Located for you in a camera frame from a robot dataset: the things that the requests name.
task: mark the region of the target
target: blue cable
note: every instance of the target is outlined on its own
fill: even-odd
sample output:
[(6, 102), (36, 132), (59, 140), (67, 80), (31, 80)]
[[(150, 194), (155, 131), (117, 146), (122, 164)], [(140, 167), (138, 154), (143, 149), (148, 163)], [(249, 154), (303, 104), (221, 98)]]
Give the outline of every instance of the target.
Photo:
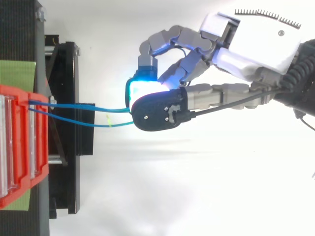
[(54, 114), (51, 114), (51, 113), (42, 112), (42, 111), (39, 111), (39, 110), (36, 110), (36, 109), (32, 109), (32, 108), (29, 108), (29, 111), (37, 112), (37, 113), (40, 113), (40, 114), (43, 114), (43, 115), (47, 115), (47, 116), (50, 116), (50, 117), (53, 117), (53, 118), (56, 118), (56, 119), (60, 119), (60, 120), (63, 120), (63, 121), (67, 121), (67, 122), (78, 124), (78, 125), (88, 126), (88, 127), (111, 128), (111, 127), (119, 127), (119, 126), (125, 126), (125, 125), (133, 124), (133, 122), (127, 122), (127, 123), (121, 123), (121, 124), (112, 124), (112, 125), (90, 124), (90, 123), (84, 123), (84, 122), (76, 121), (76, 120), (73, 120), (73, 119), (60, 117), (60, 116), (57, 116), (57, 115), (54, 115)]
[(30, 105), (37, 105), (37, 106), (47, 106), (47, 107), (57, 107), (57, 108), (71, 108), (71, 109), (79, 109), (79, 110), (86, 110), (86, 111), (96, 111), (96, 112), (108, 112), (108, 113), (129, 113), (129, 108), (122, 108), (122, 109), (106, 109), (101, 107), (95, 107), (91, 105), (83, 105), (83, 104), (50, 104), (44, 102), (37, 102), (37, 101), (29, 101)]

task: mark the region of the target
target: screw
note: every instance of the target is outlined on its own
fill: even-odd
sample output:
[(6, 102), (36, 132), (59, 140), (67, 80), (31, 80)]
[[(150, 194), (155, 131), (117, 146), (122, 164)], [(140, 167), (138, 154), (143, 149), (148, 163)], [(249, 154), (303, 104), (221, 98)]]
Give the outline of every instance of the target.
[(283, 31), (283, 30), (279, 31), (279, 32), (278, 32), (278, 35), (279, 35), (279, 36), (284, 36), (284, 31)]
[(54, 105), (57, 104), (57, 101), (55, 100), (55, 97), (54, 97), (54, 96), (50, 96), (50, 97), (49, 97), (49, 103), (50, 103), (50, 104), (54, 104)]
[(80, 49), (80, 48), (76, 48), (76, 49), (74, 50), (74, 54), (75, 54), (77, 57), (81, 56), (81, 49)]
[(45, 13), (46, 9), (44, 7), (40, 7), (35, 14), (36, 19), (38, 19), (40, 22), (45, 22), (46, 21)]

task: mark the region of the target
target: black wire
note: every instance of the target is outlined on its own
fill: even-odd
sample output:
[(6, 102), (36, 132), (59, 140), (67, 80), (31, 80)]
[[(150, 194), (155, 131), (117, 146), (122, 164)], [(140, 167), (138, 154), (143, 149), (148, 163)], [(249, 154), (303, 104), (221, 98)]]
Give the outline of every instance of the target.
[(250, 96), (248, 98), (244, 98), (244, 99), (239, 100), (239, 101), (231, 102), (231, 103), (228, 103), (228, 104), (225, 104), (225, 105), (221, 105), (221, 106), (218, 106), (218, 107), (214, 107), (214, 108), (210, 108), (210, 109), (203, 110), (203, 111), (200, 111), (200, 112), (196, 112), (194, 115), (195, 116), (200, 116), (200, 115), (205, 115), (205, 114), (212, 113), (212, 112), (221, 111), (221, 110), (224, 110), (226, 108), (239, 106), (239, 105), (242, 105), (244, 103), (253, 101), (253, 100), (257, 99), (257, 98), (261, 98), (261, 97), (268, 96), (268, 95), (271, 95), (271, 94), (276, 94), (276, 93), (281, 92), (281, 91), (282, 90), (276, 89), (276, 90), (261, 92), (259, 94)]
[(186, 52), (185, 52), (185, 50), (183, 49), (182, 46), (175, 45), (174, 48), (177, 48), (177, 49), (181, 50), (184, 53), (185, 57), (187, 56), (187, 54), (186, 54)]
[(315, 131), (315, 128), (313, 128), (312, 126), (310, 126), (308, 123), (306, 123), (305, 120), (303, 120), (303, 118), (300, 118), (300, 120), (303, 122), (303, 124), (305, 124), (308, 128), (312, 129), (313, 131)]

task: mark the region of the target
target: white background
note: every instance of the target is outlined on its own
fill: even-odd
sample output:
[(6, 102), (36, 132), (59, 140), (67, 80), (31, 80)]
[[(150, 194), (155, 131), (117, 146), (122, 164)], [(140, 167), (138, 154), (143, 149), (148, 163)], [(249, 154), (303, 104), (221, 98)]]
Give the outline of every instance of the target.
[[(315, 38), (311, 2), (259, 2), (255, 7), (301, 22), (305, 40)], [(125, 83), (137, 69), (141, 42), (151, 34), (173, 25), (198, 30), (208, 12), (231, 4), (249, 7), (221, 0), (41, 3), (46, 33), (81, 48), (80, 102), (106, 108), (125, 105)], [(159, 74), (181, 56), (179, 50), (160, 56)], [(241, 81), (210, 69), (198, 82)], [(315, 124), (313, 119), (306, 118)], [(95, 121), (106, 123), (106, 114), (97, 113)], [(94, 156), (81, 157), (81, 209), (77, 215), (58, 211), (51, 235), (314, 236), (314, 137), (291, 109), (276, 102), (157, 133), (135, 126), (96, 128)]]

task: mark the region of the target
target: red storage bin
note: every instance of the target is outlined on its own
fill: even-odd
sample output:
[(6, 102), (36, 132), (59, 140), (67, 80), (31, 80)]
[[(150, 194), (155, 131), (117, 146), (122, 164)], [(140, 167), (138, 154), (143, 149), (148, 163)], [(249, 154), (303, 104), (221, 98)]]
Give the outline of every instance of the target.
[[(0, 85), (0, 209), (21, 197), (48, 175), (48, 118), (30, 112), (29, 100), (48, 102), (48, 98), (43, 95)], [(48, 112), (47, 107), (36, 106), (36, 109)], [(33, 177), (30, 160), (32, 116), (36, 117), (33, 126)]]

